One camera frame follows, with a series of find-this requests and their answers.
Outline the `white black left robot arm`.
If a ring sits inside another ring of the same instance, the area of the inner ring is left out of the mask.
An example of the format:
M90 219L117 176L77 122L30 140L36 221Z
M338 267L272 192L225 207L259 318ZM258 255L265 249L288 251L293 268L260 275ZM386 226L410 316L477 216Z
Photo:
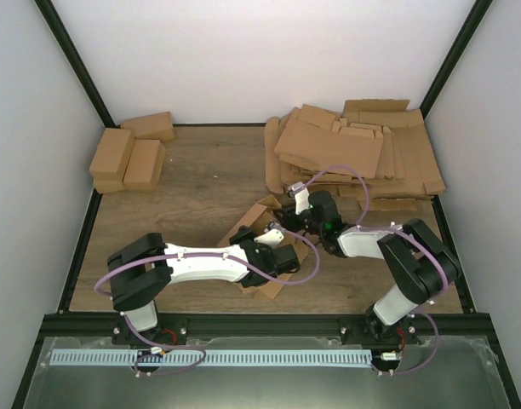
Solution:
M129 263L134 266L109 279L113 309L128 315L133 335L144 344L155 343L162 334L154 298L168 285L187 281L223 280L244 288L262 286L269 280L252 268L277 279L300 269L293 245L283 245L277 229L259 235L242 226L229 245L186 248L149 233L113 253L107 259L111 272Z

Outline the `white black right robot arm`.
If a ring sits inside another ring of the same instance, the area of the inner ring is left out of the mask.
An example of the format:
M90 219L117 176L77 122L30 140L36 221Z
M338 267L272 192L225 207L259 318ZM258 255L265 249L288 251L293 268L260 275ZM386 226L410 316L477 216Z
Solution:
M283 228L319 238L325 251L340 258L380 259L393 277L393 287L366 313L369 338L386 343L399 321L446 292L462 275L457 256L421 219L383 228L344 222L327 191L297 193L295 203L275 211Z

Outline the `brown cardboard box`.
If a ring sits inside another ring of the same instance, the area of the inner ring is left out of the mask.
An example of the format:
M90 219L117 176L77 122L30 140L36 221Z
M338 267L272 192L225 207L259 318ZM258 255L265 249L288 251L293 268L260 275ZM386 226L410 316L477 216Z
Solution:
M311 247L292 234L282 233L277 229L274 230L269 227L271 223L278 221L275 210L282 209L281 202L273 195L261 199L231 228L217 246L227 247L228 245L238 244L240 239L249 239L258 244L267 245L271 249L284 248L287 250L285 246L292 246L298 267L300 267ZM238 282L236 285L242 293L252 292L254 298L262 301L276 298L284 287L284 284L270 280L264 281L260 286L251 285L245 287L241 282Z

